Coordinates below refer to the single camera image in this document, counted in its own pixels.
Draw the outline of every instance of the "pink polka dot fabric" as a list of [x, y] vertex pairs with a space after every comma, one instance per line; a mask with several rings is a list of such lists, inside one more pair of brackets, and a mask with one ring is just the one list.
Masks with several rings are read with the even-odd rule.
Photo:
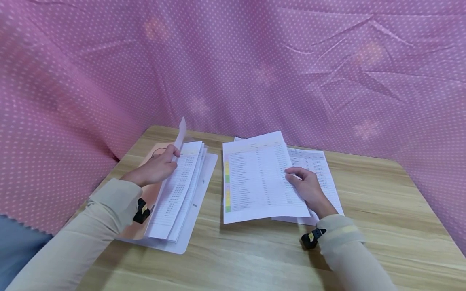
[[394, 159], [466, 251], [461, 0], [0, 2], [0, 213], [56, 233], [153, 124]]

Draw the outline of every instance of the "hand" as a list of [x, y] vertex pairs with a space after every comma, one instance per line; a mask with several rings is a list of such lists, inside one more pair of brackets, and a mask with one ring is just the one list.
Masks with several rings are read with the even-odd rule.
[[319, 219], [338, 213], [324, 195], [315, 173], [303, 168], [288, 168], [285, 172], [285, 178], [296, 188], [296, 191], [304, 199], [308, 208], [314, 211]]
[[176, 169], [173, 155], [179, 157], [179, 150], [170, 144], [161, 155], [153, 156], [147, 163], [123, 175], [120, 180], [133, 182], [139, 187], [156, 184], [168, 178]]

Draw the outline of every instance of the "person's left hand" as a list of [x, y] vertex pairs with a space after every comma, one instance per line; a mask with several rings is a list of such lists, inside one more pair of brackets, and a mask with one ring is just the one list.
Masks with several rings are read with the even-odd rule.
[[176, 169], [173, 155], [179, 157], [179, 150], [170, 144], [161, 155], [150, 158], [147, 163], [123, 175], [120, 180], [133, 182], [139, 187], [156, 184], [168, 178]]

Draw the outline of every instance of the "paper stack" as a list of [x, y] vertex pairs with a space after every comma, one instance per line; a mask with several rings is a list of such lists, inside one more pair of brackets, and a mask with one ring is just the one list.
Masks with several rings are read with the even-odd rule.
[[[181, 153], [177, 169], [163, 183], [143, 188], [142, 198], [151, 208], [151, 216], [144, 224], [133, 222], [120, 240], [177, 254], [186, 251], [218, 156], [207, 153], [203, 142], [183, 143], [185, 134], [183, 118], [174, 142]], [[153, 154], [163, 153], [168, 145], [156, 144], [143, 163]]]
[[307, 208], [284, 170], [302, 167], [317, 174], [324, 194], [338, 213], [343, 210], [322, 151], [287, 148], [280, 131], [223, 144], [224, 223], [272, 217], [315, 225], [319, 219]]

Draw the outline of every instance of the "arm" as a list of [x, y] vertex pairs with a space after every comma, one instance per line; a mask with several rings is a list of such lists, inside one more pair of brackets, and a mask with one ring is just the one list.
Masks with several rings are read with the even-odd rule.
[[74, 290], [103, 250], [132, 223], [141, 187], [170, 176], [177, 167], [172, 157], [179, 154], [170, 145], [162, 155], [104, 185], [86, 209], [29, 261], [7, 291]]
[[319, 238], [321, 254], [349, 291], [388, 291], [397, 288], [380, 263], [364, 246], [364, 237], [353, 221], [339, 214], [320, 220], [327, 232]]
[[303, 168], [289, 168], [286, 173], [287, 180], [319, 217], [316, 227], [327, 230], [319, 238], [321, 254], [343, 288], [349, 291], [396, 290], [388, 274], [364, 246], [364, 237], [353, 221], [339, 215], [326, 198], [316, 174]]

